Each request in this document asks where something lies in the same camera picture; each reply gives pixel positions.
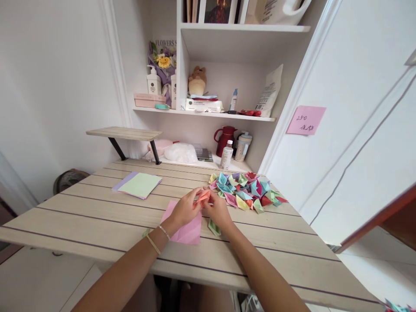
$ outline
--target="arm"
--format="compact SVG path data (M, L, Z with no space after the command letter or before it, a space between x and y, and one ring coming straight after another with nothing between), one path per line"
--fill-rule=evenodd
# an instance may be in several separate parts
M211 191L209 202L212 206L205 201L204 208L230 240L264 311L309 312L292 287L236 227L225 200Z
M201 210L200 204L192 209L194 198L200 189L196 188L182 197L172 214L161 224L170 237ZM160 251L169 241L158 227L149 237ZM144 237L100 277L72 311L121 311L146 277L157 256L155 248Z

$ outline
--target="hand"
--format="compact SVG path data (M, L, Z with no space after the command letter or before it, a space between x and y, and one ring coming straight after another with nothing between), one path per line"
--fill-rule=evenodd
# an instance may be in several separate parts
M201 190L202 188L199 187L190 191L188 194L186 194L179 200L179 202L175 206L175 209L173 209L170 218L172 218L174 222L177 225L179 225L179 227L191 222L202 209L200 203L198 203L196 207L193 209L195 196Z
M204 208L220 229L226 230L234 224L228 212L225 199L219 197L217 193L211 191L209 199L204 201Z

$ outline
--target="red thermos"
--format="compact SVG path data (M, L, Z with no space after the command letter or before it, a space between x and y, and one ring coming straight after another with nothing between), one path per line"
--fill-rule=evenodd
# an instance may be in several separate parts
M217 140L215 137L217 136L218 131L222 131L222 135L220 135L220 139ZM217 156L222 157L222 150L224 147L227 146L227 141L231 140L234 144L234 131L237 131L234 127L230 126L223 126L222 129L218 129L214 134L214 140L218 143L217 146Z

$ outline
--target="tissue box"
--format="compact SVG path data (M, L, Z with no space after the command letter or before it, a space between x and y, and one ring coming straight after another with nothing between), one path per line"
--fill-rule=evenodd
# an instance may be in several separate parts
M166 97L157 94L135 93L134 102L137 107L155 108L155 104L166 104Z
M205 100L193 100L186 99L185 110L197 111L206 113L219 113L222 109L221 101L205 101Z

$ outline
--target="bracelet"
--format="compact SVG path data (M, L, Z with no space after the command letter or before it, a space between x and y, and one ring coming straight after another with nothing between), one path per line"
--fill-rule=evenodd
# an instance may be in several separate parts
M146 237L149 239L149 242L152 244L152 246L155 248L157 254L160 254L160 250L159 248L155 245L155 243L153 242L153 240L149 237L149 234L146 235Z
M169 234L167 234L166 233L166 231L165 231L165 229L159 224L158 226L157 226L159 229L161 229L162 231L163 231L163 233L165 233L165 235L168 237L168 239L170 240L170 236L169 236Z

